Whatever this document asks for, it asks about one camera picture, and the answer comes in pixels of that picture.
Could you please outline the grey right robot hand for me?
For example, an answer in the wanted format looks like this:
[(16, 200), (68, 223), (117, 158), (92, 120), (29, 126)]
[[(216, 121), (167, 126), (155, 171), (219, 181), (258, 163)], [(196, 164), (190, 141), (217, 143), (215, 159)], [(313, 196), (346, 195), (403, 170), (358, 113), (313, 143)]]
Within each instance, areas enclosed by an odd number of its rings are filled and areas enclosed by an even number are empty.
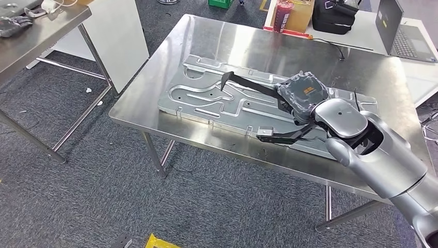
[(312, 110), (329, 98), (327, 87), (310, 71), (300, 71), (275, 84), (274, 90), (283, 97), (278, 101), (278, 108), (291, 114), (297, 126), (308, 124)]

